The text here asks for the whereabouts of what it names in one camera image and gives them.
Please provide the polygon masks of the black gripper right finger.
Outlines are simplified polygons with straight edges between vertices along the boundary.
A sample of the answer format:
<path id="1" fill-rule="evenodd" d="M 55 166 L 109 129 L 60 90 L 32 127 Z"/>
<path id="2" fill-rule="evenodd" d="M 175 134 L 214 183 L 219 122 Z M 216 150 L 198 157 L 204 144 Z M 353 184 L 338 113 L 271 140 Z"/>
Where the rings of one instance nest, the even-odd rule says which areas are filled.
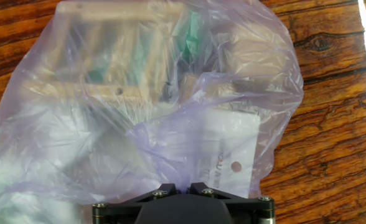
<path id="1" fill-rule="evenodd" d="M 234 194 L 208 187 L 203 182 L 193 183 L 188 193 L 210 197 L 222 202 L 235 223 L 275 224 L 275 201 L 261 195 L 257 198 L 243 198 Z"/>

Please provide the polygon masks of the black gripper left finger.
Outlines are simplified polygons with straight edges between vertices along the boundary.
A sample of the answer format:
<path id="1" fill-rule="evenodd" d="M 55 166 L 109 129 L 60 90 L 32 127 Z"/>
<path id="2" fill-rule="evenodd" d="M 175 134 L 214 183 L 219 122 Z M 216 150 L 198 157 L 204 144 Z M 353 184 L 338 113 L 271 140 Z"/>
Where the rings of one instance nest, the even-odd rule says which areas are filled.
<path id="1" fill-rule="evenodd" d="M 177 195 L 174 184 L 162 184 L 158 189 L 121 203 L 98 202 L 92 205 L 93 224 L 134 223 L 148 202 Z"/>

